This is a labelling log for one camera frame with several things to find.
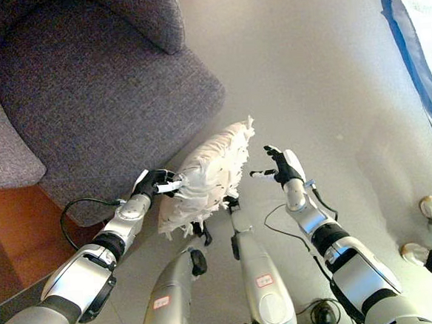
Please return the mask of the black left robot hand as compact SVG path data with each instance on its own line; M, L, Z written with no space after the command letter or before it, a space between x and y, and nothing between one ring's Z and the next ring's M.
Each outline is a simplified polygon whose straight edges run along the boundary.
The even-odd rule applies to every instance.
M175 173L167 169L144 170L135 181L129 199L136 195L146 195L153 203L153 197L159 194L173 197L184 184L182 178L174 179L174 176Z

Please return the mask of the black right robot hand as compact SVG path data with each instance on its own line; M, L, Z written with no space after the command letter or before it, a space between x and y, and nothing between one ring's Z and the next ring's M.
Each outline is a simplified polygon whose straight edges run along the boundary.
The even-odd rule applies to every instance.
M304 174L302 165L297 156L290 149L285 149L282 152L277 147L271 145L265 145L263 149L266 151L266 154L275 161L277 168L264 171L253 170L249 173L251 178L276 181L282 187L292 179L301 180L303 183L306 182L306 175Z

